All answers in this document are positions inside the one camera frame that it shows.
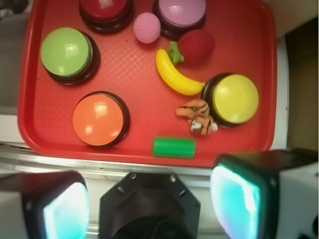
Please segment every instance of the screw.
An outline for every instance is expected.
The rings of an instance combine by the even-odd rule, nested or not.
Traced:
[[[123,194],[125,192],[125,190],[122,187],[118,187],[118,191]]]
[[[176,177],[175,177],[174,175],[171,175],[170,181],[171,181],[172,183],[174,183],[174,182],[176,181]]]

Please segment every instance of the plastic tray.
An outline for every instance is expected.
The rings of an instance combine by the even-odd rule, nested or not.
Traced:
[[[142,12],[152,11],[152,0],[134,3],[135,18]],[[82,21],[78,0],[34,1],[26,36],[18,113],[21,135],[32,149],[54,157],[212,167],[222,153],[270,148],[276,111],[276,36],[272,15],[261,0],[207,0],[204,29],[214,35],[216,48],[209,61],[201,66],[177,65],[181,73],[203,82],[224,72],[243,74],[259,91],[259,109],[249,122],[220,128],[209,136],[193,134],[186,120],[175,116],[178,106],[200,96],[180,95],[160,78],[155,54],[159,48],[169,48],[169,40],[161,36],[152,44],[142,44],[134,37],[133,22],[121,32],[97,34]],[[81,86],[56,83],[39,57],[47,34],[65,26],[88,33],[101,51],[98,73]],[[130,110],[128,135],[109,149],[87,146],[72,128],[76,104],[93,91],[118,95]],[[195,157],[153,157],[156,136],[194,138]]]

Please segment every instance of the yellow banana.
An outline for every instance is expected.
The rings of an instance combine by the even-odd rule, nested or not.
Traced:
[[[168,53],[164,49],[158,50],[156,54],[156,67],[162,79],[175,91],[194,96],[199,94],[205,83],[192,80],[181,74],[173,65]]]

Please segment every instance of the tiger plush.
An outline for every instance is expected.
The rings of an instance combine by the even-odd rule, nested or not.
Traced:
[[[208,103],[204,100],[192,100],[176,109],[176,115],[187,119],[190,129],[201,135],[218,130],[217,124],[209,114]]]

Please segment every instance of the green cylinder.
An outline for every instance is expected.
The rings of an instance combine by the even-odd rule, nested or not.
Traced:
[[[155,137],[153,155],[155,157],[194,158],[195,140],[187,138]]]

